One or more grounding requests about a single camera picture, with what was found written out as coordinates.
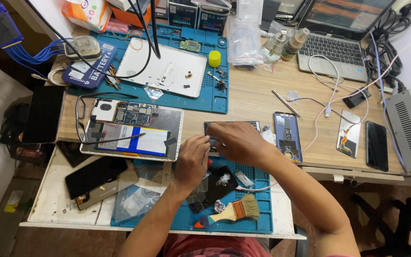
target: white table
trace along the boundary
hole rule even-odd
[[[116,195],[108,197],[104,201],[82,211],[78,209],[75,200],[69,199],[64,178],[98,158],[100,156],[94,155],[79,166],[72,168],[60,150],[55,147],[34,200],[28,221],[20,223],[20,226],[132,231],[133,228],[112,227],[110,225]],[[274,182],[275,179],[271,176],[270,183]],[[174,230],[169,232],[197,235],[306,239],[306,237],[294,233],[291,202],[280,185],[277,184],[271,187],[271,199],[274,226],[272,234]]]

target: blue silicone repair mat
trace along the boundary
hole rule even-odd
[[[209,157],[213,160],[213,166],[224,166],[227,165],[229,169],[233,172],[242,171],[253,183],[255,183],[254,187],[248,188],[265,188],[270,185],[269,174],[266,172],[261,171],[260,169],[256,169],[251,166],[237,164],[232,161],[228,161],[223,157]],[[238,183],[240,186],[245,187],[238,179]],[[225,197],[220,199],[222,203],[227,205],[230,202],[239,200],[247,194],[248,191],[232,191],[227,194]],[[203,215],[211,215],[214,214],[212,211],[212,207],[210,206],[201,213],[194,215],[186,201],[182,203],[179,210],[175,214],[174,220],[171,225],[171,230],[187,230],[187,231],[207,231],[207,232],[240,232],[240,233],[258,233],[258,234],[271,234],[274,231],[273,224],[272,224],[272,204],[271,204],[271,196],[270,196],[270,189],[266,189],[263,191],[255,192],[256,201],[258,202],[258,207],[261,213],[261,216],[258,220],[250,219],[250,218],[243,218],[238,219],[236,221],[231,220],[219,220],[218,222],[210,225],[207,228],[197,229],[193,228],[196,220],[203,216]],[[135,227],[138,222],[142,219],[143,215],[138,217],[133,217],[130,219],[126,219],[120,222],[115,222],[112,218],[111,226],[120,226],[126,228],[133,228]]]
[[[178,49],[180,48],[180,42],[186,39],[193,39],[198,40],[199,43],[201,43],[201,52],[197,54],[208,57],[210,51],[219,51],[221,53],[220,68],[226,73],[229,73],[229,63],[227,62],[227,40],[225,37],[219,37],[218,34],[215,32],[207,32],[198,29],[175,27],[163,24],[158,24],[156,31],[158,33],[159,44],[167,45]],[[117,54],[115,55],[115,59],[112,61],[112,64],[118,69],[120,65],[120,62],[118,60],[123,58],[123,55],[125,54],[125,51],[128,48],[128,43],[124,40],[118,40],[112,34],[112,32],[109,31],[106,31],[102,34],[91,32],[90,35],[101,41],[105,41],[109,44],[117,46]],[[116,32],[116,35],[120,39],[126,37],[126,34],[122,33]],[[145,33],[143,34],[142,38],[147,39]],[[140,85],[124,80],[122,80],[122,82],[120,83],[120,86],[122,87],[121,90],[117,90],[114,87],[110,87],[107,84],[107,82],[103,80],[99,85],[98,89],[94,91],[78,89],[76,87],[71,86],[69,87],[68,93],[72,95],[83,95],[101,92],[119,92],[139,96],[139,98],[137,99],[131,99],[132,102],[158,104],[167,107],[226,114],[228,112],[229,76],[226,79],[221,78],[220,73],[216,70],[216,68],[209,66],[209,64],[206,65],[205,69],[206,70],[204,72],[204,79],[202,81],[201,93],[197,98],[176,95],[170,92],[163,91],[164,94],[155,102],[152,102],[151,99],[148,97],[147,93],[145,92],[145,90],[143,89],[145,85]],[[220,78],[221,80],[226,81],[225,90],[220,90],[217,87],[217,81],[207,74],[208,71],[213,73],[216,77]],[[115,100],[128,100],[127,97],[119,95],[110,95],[109,98]]]

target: floor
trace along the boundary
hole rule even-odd
[[[16,176],[20,178],[39,179],[43,177],[45,169],[33,167],[30,164],[21,164]],[[397,226],[399,211],[389,205],[389,201],[398,199],[405,202],[411,197],[411,187],[362,184],[357,188],[334,182],[321,182],[323,186],[339,201],[350,218],[355,233],[357,245],[362,250],[374,249],[383,245],[384,239],[379,231],[368,223],[367,216],[351,202],[350,195],[358,193],[369,202],[384,217],[384,221],[394,231]],[[315,237],[311,224],[293,205],[294,223],[305,228],[309,234],[309,256],[315,256]],[[19,227],[16,234],[16,243],[11,256],[37,257],[37,256],[116,256],[116,251],[123,244],[126,232],[118,231],[92,231],[74,229],[51,229]],[[283,240],[271,254],[275,257],[294,256],[295,241]]]

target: black smartphone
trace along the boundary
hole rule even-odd
[[[388,172],[388,142],[386,128],[366,121],[366,164],[374,169]]]
[[[105,183],[112,182],[128,169],[126,159],[105,156],[66,176],[66,187],[73,200]]]
[[[33,91],[23,131],[23,143],[54,143],[57,140],[66,88],[45,85]]]

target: touchpad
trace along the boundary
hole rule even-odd
[[[333,65],[330,62],[320,61],[320,66],[321,66],[321,72],[336,75],[336,70],[334,69]],[[335,64],[335,66],[337,67],[337,70],[339,71],[339,75],[342,75],[343,74],[342,65]]]

